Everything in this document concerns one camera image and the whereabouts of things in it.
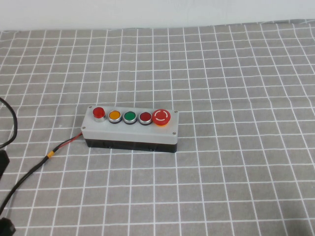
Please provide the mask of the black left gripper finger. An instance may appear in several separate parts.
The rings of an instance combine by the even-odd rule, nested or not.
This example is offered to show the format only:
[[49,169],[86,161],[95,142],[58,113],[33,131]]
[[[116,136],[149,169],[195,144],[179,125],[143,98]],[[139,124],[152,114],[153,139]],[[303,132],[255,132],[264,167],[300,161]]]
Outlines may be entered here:
[[10,163],[9,157],[5,150],[0,150],[0,178],[4,174],[6,168]]

